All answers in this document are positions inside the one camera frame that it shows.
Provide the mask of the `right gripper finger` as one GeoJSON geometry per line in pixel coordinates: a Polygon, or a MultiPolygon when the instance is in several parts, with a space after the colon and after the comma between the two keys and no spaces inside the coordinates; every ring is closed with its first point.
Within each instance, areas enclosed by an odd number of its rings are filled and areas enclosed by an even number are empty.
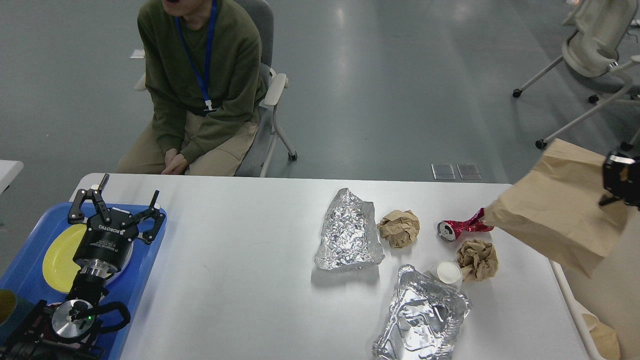
{"type": "Polygon", "coordinates": [[[602,164],[602,187],[610,193],[599,199],[599,207],[617,201],[629,207],[640,207],[640,158],[610,152],[602,164]]]}

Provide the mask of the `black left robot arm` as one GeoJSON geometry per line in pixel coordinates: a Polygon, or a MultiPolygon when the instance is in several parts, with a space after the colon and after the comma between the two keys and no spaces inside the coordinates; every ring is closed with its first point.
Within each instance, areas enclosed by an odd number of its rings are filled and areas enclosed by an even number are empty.
{"type": "Polygon", "coordinates": [[[3,360],[117,360],[165,232],[157,203],[99,184],[46,210],[1,278],[3,360]]]}

